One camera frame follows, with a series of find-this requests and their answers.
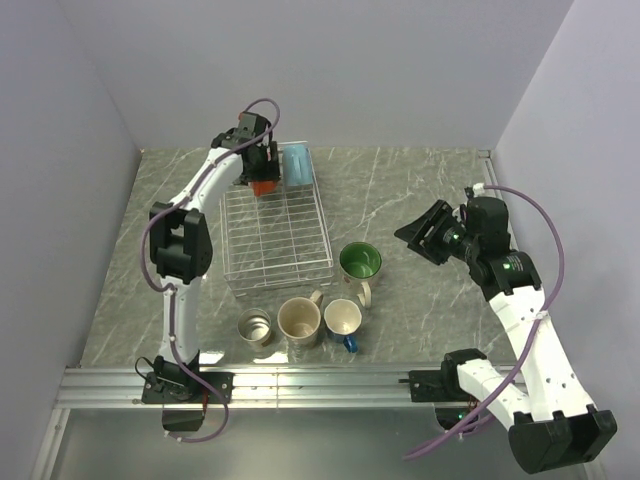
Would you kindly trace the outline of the orange mug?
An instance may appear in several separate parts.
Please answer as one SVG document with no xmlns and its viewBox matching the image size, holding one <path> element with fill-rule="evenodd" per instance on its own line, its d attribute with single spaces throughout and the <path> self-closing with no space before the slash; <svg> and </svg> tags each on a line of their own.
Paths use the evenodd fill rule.
<svg viewBox="0 0 640 480">
<path fill-rule="evenodd" d="M 250 183 L 254 196 L 259 198 L 273 193 L 278 187 L 277 180 L 254 181 Z"/>
</svg>

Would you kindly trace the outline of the light blue mug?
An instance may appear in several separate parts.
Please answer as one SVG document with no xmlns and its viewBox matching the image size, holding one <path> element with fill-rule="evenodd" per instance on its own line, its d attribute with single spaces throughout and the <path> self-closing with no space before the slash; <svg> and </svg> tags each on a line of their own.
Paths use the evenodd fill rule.
<svg viewBox="0 0 640 480">
<path fill-rule="evenodd" d="M 311 155 L 304 144 L 285 145 L 282 148 L 282 168 L 284 184 L 287 188 L 313 183 Z"/>
</svg>

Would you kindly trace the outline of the green interior floral mug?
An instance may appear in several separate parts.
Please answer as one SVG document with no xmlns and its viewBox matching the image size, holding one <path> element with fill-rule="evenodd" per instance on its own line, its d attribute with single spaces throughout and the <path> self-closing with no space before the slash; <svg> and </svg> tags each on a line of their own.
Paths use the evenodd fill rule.
<svg viewBox="0 0 640 480">
<path fill-rule="evenodd" d="M 382 265 L 380 251 L 367 242 L 352 242 L 340 251 L 339 267 L 342 279 L 365 309 L 372 305 L 372 287 Z"/>
</svg>

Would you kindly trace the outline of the beige patterned mug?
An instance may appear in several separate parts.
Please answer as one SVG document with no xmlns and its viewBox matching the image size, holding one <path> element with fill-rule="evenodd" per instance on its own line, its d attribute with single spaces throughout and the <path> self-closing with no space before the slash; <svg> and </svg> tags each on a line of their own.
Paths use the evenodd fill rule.
<svg viewBox="0 0 640 480">
<path fill-rule="evenodd" d="M 324 294 L 315 290 L 309 298 L 295 297 L 281 305 L 277 324 L 290 345 L 309 349 L 316 344 L 322 323 L 323 299 Z"/>
</svg>

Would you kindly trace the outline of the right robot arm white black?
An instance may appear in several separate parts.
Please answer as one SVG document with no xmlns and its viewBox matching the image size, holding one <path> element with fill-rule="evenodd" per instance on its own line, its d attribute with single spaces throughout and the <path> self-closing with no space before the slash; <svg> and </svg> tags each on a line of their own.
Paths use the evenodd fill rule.
<svg viewBox="0 0 640 480">
<path fill-rule="evenodd" d="M 511 452 L 528 474 L 593 461 L 617 431 L 581 385 L 548 312 L 548 295 L 528 254 L 511 246 L 506 203 L 475 196 L 454 210 L 439 200 L 395 237 L 435 265 L 454 257 L 498 317 L 514 355 L 501 375 L 477 349 L 447 354 L 440 386 L 452 399 L 470 396 L 477 407 L 451 434 L 480 426 L 484 410 L 508 433 Z"/>
</svg>

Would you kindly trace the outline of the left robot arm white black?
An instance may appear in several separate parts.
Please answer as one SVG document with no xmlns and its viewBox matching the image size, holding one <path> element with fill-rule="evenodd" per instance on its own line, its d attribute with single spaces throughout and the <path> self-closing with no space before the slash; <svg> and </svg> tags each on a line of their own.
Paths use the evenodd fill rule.
<svg viewBox="0 0 640 480">
<path fill-rule="evenodd" d="M 199 373 L 197 308 L 202 278 L 212 259 L 213 246 L 206 212 L 216 206 L 229 187 L 280 179 L 274 123 L 243 111 L 239 123 L 216 136 L 194 177 L 168 202 L 156 202 L 143 234 L 159 283 L 151 288 L 163 294 L 163 335 L 146 390 L 170 402 L 189 402 L 204 389 Z"/>
</svg>

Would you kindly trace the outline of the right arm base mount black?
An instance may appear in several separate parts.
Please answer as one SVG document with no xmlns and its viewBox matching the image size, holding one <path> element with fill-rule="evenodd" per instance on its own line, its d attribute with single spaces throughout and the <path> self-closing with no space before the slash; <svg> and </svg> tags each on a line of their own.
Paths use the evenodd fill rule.
<svg viewBox="0 0 640 480">
<path fill-rule="evenodd" d="M 408 385 L 413 403 L 434 405 L 436 421 L 445 431 L 477 406 L 477 400 L 461 390 L 450 374 L 441 370 L 411 370 L 399 382 Z"/>
</svg>

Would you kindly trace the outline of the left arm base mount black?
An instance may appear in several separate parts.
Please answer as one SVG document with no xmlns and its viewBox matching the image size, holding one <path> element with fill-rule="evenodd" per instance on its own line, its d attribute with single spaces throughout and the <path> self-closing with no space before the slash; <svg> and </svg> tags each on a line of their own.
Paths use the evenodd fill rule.
<svg viewBox="0 0 640 480">
<path fill-rule="evenodd" d="M 139 357 L 135 373 L 143 380 L 141 403 L 163 407 L 162 426 L 169 434 L 197 432 L 204 424 L 210 405 L 231 400 L 234 374 L 227 371 L 201 372 L 199 357 L 187 364 L 189 371 L 216 389 L 220 398 L 177 364 L 157 356 L 154 361 Z"/>
</svg>

